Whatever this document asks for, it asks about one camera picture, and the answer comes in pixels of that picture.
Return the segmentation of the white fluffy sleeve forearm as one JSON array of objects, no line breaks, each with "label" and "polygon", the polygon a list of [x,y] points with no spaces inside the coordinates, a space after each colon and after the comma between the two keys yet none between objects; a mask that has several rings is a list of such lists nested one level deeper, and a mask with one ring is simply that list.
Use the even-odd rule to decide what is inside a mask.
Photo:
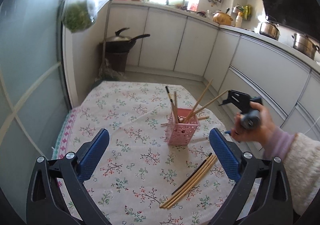
[{"label": "white fluffy sleeve forearm", "polygon": [[302,215],[319,191],[319,141],[277,126],[266,132],[264,157],[279,157],[285,167],[293,208]]}]

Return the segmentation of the person right hand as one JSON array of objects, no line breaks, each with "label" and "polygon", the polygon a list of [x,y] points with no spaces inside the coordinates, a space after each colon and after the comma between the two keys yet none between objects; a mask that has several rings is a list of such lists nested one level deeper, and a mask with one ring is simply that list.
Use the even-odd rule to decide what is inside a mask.
[{"label": "person right hand", "polygon": [[234,127],[231,129],[231,137],[236,141],[255,141],[265,148],[276,130],[276,125],[266,107],[256,102],[250,102],[250,106],[259,111],[260,125],[253,130],[244,129],[240,124],[240,113],[237,113],[234,117],[235,123]]}]

